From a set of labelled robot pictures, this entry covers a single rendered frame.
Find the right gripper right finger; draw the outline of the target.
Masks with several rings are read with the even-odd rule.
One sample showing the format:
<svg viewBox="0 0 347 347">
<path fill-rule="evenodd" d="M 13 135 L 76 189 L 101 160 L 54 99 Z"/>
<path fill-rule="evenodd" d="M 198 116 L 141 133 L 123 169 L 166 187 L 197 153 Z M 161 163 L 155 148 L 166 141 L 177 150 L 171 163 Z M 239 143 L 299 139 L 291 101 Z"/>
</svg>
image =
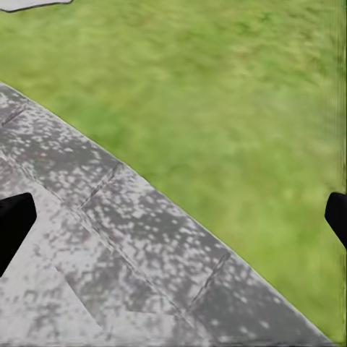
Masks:
<svg viewBox="0 0 347 347">
<path fill-rule="evenodd" d="M 330 193 L 325 219 L 347 249 L 347 194 Z"/>
</svg>

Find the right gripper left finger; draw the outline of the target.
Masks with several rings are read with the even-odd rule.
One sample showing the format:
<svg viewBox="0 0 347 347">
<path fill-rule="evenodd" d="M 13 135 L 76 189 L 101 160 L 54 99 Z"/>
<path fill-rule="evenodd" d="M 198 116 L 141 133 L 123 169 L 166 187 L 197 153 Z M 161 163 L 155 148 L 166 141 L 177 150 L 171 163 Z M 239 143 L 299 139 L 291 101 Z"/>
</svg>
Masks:
<svg viewBox="0 0 347 347">
<path fill-rule="evenodd" d="M 30 192 L 0 200 L 0 278 L 36 220 Z"/>
</svg>

